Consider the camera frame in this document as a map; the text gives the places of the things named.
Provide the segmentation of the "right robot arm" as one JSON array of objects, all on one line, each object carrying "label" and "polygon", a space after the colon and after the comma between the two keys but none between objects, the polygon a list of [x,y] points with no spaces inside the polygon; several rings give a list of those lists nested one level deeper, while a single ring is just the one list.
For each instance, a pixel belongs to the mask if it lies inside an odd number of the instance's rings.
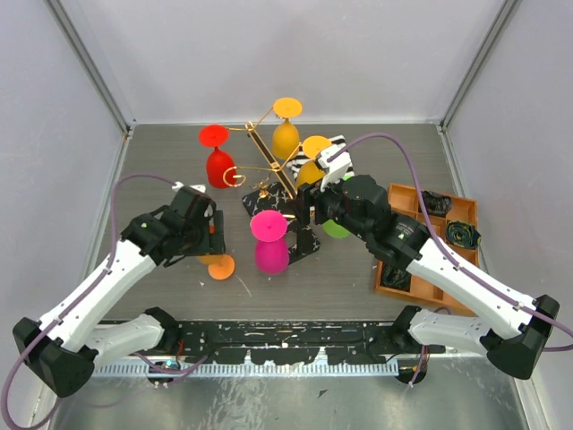
[{"label": "right robot arm", "polygon": [[304,224],[335,221],[380,262],[430,282],[473,312],[434,314],[410,305],[394,323],[397,349],[443,345],[485,356],[512,377],[532,376],[560,309],[555,299],[531,297],[483,272],[424,224],[392,210],[386,189],[371,176],[301,185],[295,204]]}]

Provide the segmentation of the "green plastic wine glass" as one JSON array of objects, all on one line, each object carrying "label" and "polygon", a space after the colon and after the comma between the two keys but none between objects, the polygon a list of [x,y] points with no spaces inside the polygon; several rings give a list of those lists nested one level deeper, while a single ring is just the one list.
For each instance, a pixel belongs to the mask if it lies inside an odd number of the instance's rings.
[{"label": "green plastic wine glass", "polygon": [[336,239],[346,238],[350,235],[350,232],[341,227],[337,224],[334,220],[329,219],[322,224],[324,232],[329,235],[330,237],[334,237]]}]

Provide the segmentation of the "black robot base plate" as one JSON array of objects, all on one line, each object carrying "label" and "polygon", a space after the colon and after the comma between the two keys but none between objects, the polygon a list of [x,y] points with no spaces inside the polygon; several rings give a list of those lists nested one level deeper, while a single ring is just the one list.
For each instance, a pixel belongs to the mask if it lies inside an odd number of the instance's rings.
[{"label": "black robot base plate", "polygon": [[422,346],[398,334],[390,323],[377,321],[187,321],[179,323],[179,337],[170,349],[142,354],[173,356],[185,363],[206,357],[220,365],[258,366],[314,362],[323,352],[327,364],[337,366],[385,364],[392,357],[417,355]]}]

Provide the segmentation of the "orange plastic wine glass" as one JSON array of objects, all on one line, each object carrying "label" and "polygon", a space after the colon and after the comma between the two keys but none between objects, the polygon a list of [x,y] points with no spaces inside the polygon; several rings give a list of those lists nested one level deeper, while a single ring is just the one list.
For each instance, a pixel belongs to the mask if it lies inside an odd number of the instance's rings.
[{"label": "orange plastic wine glass", "polygon": [[214,280],[227,280],[235,272],[235,260],[228,254],[197,256],[197,260],[207,266]]}]

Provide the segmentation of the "pink plastic wine glass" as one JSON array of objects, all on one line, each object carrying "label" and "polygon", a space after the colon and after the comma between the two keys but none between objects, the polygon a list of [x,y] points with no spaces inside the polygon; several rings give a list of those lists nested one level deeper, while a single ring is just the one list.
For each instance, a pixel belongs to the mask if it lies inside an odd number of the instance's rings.
[{"label": "pink plastic wine glass", "polygon": [[252,218],[250,228],[257,239],[254,257],[260,271],[277,275],[287,268],[290,262],[284,239],[287,227],[287,219],[279,211],[261,211]]}]

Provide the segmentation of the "yellow wine glass cluster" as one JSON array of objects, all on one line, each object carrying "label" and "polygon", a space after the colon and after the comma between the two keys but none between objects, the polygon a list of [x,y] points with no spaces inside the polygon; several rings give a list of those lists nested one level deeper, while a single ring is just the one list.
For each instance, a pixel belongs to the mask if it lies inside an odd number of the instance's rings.
[{"label": "yellow wine glass cluster", "polygon": [[273,104],[273,111],[282,120],[272,136],[272,151],[276,158],[287,160],[298,148],[299,133],[291,120],[302,113],[303,107],[298,99],[284,97]]}]

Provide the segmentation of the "gold wine glass rack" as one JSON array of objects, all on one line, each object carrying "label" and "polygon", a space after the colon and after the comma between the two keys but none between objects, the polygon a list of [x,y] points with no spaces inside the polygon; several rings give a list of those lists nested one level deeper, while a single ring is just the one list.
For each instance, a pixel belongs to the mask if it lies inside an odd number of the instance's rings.
[{"label": "gold wine glass rack", "polygon": [[290,263],[302,260],[320,249],[320,241],[311,228],[305,227],[296,220],[290,203],[296,197],[296,187],[287,173],[287,162],[293,159],[301,149],[300,137],[298,148],[287,160],[278,159],[272,151],[272,144],[267,145],[258,131],[259,122],[247,122],[242,130],[247,133],[254,145],[267,162],[261,170],[267,177],[253,187],[253,191],[243,198],[247,213],[254,217],[261,211],[275,210],[285,215],[288,222],[287,233],[295,236],[295,241],[288,247]]}]

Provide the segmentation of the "red plastic wine glass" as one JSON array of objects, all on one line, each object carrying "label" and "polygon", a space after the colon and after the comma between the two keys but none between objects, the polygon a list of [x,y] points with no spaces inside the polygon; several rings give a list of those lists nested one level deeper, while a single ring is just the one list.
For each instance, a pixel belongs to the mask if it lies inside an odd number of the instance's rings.
[{"label": "red plastic wine glass", "polygon": [[234,178],[235,162],[231,156],[221,150],[227,142],[229,131],[223,125],[207,125],[198,135],[199,142],[213,149],[207,158],[206,170],[208,181],[217,189],[225,189],[236,184]]}]

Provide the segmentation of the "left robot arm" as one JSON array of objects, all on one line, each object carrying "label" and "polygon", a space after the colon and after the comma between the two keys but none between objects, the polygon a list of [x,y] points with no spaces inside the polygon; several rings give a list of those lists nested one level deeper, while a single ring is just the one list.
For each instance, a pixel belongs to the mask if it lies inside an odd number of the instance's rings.
[{"label": "left robot arm", "polygon": [[105,329],[98,325],[157,267],[225,251],[223,212],[204,186],[177,185],[170,204],[132,219],[109,255],[66,299],[37,321],[22,318],[14,325],[25,365],[57,397],[67,398],[95,370],[123,357],[147,350],[171,354],[181,338],[179,324],[158,307]]}]

